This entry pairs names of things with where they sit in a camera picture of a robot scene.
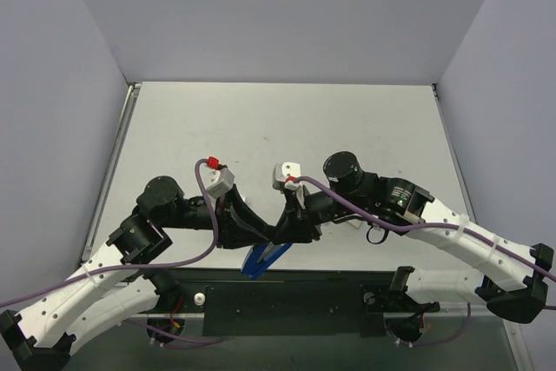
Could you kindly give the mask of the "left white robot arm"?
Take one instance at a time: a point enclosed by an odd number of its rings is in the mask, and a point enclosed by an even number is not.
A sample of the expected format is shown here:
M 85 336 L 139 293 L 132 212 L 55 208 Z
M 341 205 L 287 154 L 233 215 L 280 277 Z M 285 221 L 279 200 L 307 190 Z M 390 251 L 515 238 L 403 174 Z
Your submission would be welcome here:
M 266 244 L 275 227 L 241 199 L 232 183 L 186 198 L 176 180 L 158 176 L 146 185 L 130 216 L 66 281 L 19 311 L 1 314 L 1 336 L 22 370 L 61 370 L 91 339 L 151 309 L 170 314 L 153 339 L 167 343 L 182 332 L 175 314 L 187 296 L 171 273 L 154 263 L 172 241 L 167 229 L 206 229 L 209 249 Z

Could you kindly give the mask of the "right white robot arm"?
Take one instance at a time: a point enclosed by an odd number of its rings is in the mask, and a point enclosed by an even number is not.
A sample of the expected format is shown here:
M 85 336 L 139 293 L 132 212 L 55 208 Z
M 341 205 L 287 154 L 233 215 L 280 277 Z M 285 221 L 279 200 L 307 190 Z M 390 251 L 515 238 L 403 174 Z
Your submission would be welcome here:
M 394 307 L 466 303 L 521 324 L 547 308 L 547 283 L 555 279 L 551 247 L 518 244 L 490 232 L 408 180 L 365 171 L 349 151 L 331 155 L 323 172 L 327 185 L 303 176 L 298 163 L 274 167 L 274 189 L 292 198 L 304 224 L 317 227 L 355 216 L 384 236 L 424 242 L 466 264 L 455 270 L 397 268 L 387 290 Z

